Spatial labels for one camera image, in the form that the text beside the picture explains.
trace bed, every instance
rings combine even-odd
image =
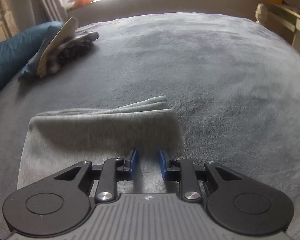
[[[300,240],[300,55],[250,20],[173,13],[81,28],[95,51],[55,76],[0,91],[0,237],[4,199],[16,189],[30,118],[65,108],[114,108],[166,95],[186,156],[213,159],[285,192]]]

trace folded gray towel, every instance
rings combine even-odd
[[[139,176],[119,182],[119,192],[169,192],[162,181],[158,150],[181,155],[181,132],[165,96],[116,109],[67,109],[33,117],[24,144],[18,188],[82,160],[101,164],[138,149]]]

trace white curtain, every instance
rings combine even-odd
[[[61,0],[39,0],[49,21],[65,23],[68,14]]]

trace black circular mount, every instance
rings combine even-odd
[[[256,180],[225,181],[209,197],[206,210],[219,225],[238,234],[265,236],[287,230],[292,201]]]
[[[90,209],[88,197],[71,181],[42,180],[12,193],[2,212],[10,230],[53,236],[79,224]]]

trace white headboard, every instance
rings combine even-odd
[[[0,14],[0,41],[5,41],[19,33],[19,30],[5,0],[0,0]]]

